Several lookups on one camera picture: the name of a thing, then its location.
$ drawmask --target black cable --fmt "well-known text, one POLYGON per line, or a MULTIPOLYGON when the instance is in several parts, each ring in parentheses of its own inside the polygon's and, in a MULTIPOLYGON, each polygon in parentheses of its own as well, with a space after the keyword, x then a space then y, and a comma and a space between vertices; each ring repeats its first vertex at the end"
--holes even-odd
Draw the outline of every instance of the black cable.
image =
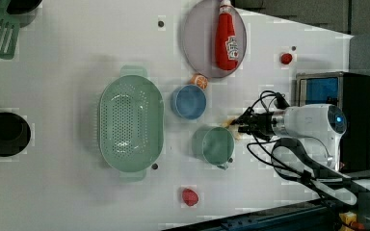
MULTIPOLYGON (((256 106, 256 104, 258 102, 261 102, 261 104, 265 107, 266 111, 269 112, 269 110, 267 109, 266 105, 264 104, 263 102, 263 99, 267 98, 267 97, 270 97, 270 96, 275 96, 276 93, 272 90, 263 90, 261 93, 260 93, 260 96, 259 98, 251 105, 252 108, 254 108, 254 106, 256 106)), ((255 144, 258 144, 261 149, 266 153, 268 154, 272 160, 276 161, 277 163, 279 163, 282 167, 280 166, 276 166, 274 165, 273 163, 268 163, 264 160, 262 160, 261 158, 259 158, 258 156, 256 156, 250 149, 250 146, 253 144, 253 143, 249 143, 248 144, 248 150, 249 152, 260 162, 268 165, 268 166, 271 166, 271 167, 275 167, 275 168, 279 168, 279 169, 284 169, 284 170, 287 170, 287 171, 290 171, 290 172, 293 172, 299 176, 303 176, 303 173, 302 172, 299 172, 295 169, 293 169, 292 167, 288 166, 287 164, 283 163, 282 161, 280 161, 278 158, 276 158, 274 155, 270 154, 270 152, 262 145, 261 142, 259 142, 259 140, 257 139, 256 135, 255 134, 252 134, 254 139, 256 140, 256 143, 255 144)))
MULTIPOLYGON (((309 181, 309 184, 312 185, 315 189, 318 189, 313 182, 309 181)), ((314 190, 318 196, 320 197, 320 203, 322 205, 324 205, 324 207, 327 208, 327 210, 335 217, 335 219, 338 221, 338 223, 340 223, 341 225, 344 225, 345 227, 347 228, 350 228, 354 231, 370 231, 370 229, 358 229, 358 228, 355 228, 355 227, 351 227, 350 225, 348 225, 347 223, 345 223, 344 221, 342 221, 341 217, 339 216, 339 214, 337 214, 335 211, 332 210, 332 208, 326 204, 326 198, 323 197, 320 192, 318 192, 317 190, 314 190)))
POLYGON ((288 166, 287 164, 283 163, 282 161, 280 161, 278 158, 276 158, 274 155, 272 155, 260 142, 259 140, 257 139, 257 137, 255 135, 253 135, 254 139, 256 140, 256 142, 258 142, 259 146, 261 147, 261 149, 267 154, 269 155, 272 160, 275 160, 277 163, 279 163, 280 165, 282 165, 283 167, 287 168, 288 171, 290 172, 293 172, 293 173, 296 173, 297 175, 299 176, 303 176, 303 173, 302 172, 299 172, 295 169, 293 169, 292 167, 288 166))
POLYGON ((270 106, 272 105, 272 103, 273 103, 275 100, 276 100, 276 98, 274 97, 274 98, 272 99, 272 101, 270 101, 270 103, 269 103, 269 105, 267 106, 267 108, 270 108, 270 106))
POLYGON ((275 140, 275 141, 264 141, 264 142, 250 142, 249 144, 269 144, 269 143, 274 143, 274 142, 277 142, 279 141, 280 139, 278 140, 275 140))
POLYGON ((270 166, 270 167, 274 167, 274 168, 279 168, 279 169, 282 169, 282 170, 288 170, 287 168, 285 167, 281 167, 281 166, 275 166, 273 163, 269 163, 269 162, 266 162, 264 161, 263 159, 261 159, 260 157, 258 157, 256 154, 254 154, 254 152, 251 150, 251 145, 253 145, 252 143, 248 143, 248 150, 249 152, 252 154, 253 157, 255 157, 257 159, 257 161, 267 165, 267 166, 270 166))
POLYGON ((266 104, 263 102, 263 99, 265 99, 267 97, 270 97, 270 96, 276 96, 276 93, 272 90, 263 90, 260 93, 260 96, 259 96, 259 101, 260 101, 261 105, 263 106, 263 108, 266 110, 266 113, 269 113, 269 109, 266 106, 266 104))

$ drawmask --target black bowl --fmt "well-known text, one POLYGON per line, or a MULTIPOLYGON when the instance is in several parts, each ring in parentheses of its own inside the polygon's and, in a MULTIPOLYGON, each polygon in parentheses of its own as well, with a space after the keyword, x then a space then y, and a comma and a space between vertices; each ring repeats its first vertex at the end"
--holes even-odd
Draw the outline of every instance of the black bowl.
POLYGON ((12 113, 0 113, 0 157, 20 153, 30 139, 31 129, 25 119, 12 113))
POLYGON ((8 13, 23 14, 34 10, 42 0, 12 0, 8 6, 8 13))

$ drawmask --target green cup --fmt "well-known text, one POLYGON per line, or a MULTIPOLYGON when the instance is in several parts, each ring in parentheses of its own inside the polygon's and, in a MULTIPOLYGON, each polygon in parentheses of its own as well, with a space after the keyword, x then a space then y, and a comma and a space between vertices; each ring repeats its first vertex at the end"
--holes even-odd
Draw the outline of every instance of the green cup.
POLYGON ((192 150, 203 161, 220 169, 228 169, 235 141, 232 134, 223 127, 204 125, 192 137, 192 150))

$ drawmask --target red ketchup bottle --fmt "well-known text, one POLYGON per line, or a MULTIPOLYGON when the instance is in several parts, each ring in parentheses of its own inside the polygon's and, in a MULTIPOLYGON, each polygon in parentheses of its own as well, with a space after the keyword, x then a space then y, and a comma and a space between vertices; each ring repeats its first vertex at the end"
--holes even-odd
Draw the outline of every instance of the red ketchup bottle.
POLYGON ((219 8, 215 41, 216 65, 222 70, 233 70, 238 65, 239 50, 233 27, 232 11, 234 9, 230 0, 223 0, 219 8))

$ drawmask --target ceramic mug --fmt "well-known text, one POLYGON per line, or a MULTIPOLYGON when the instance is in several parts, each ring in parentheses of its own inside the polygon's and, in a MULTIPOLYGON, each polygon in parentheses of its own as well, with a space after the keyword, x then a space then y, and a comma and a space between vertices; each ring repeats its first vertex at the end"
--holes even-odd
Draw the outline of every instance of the ceramic mug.
POLYGON ((197 119, 206 109, 206 96, 196 85, 186 85, 172 93, 171 108, 175 114, 187 119, 197 119))
POLYGON ((234 145, 232 134, 223 127, 204 125, 192 137, 194 154, 223 170, 228 169, 228 161, 232 156, 234 145))

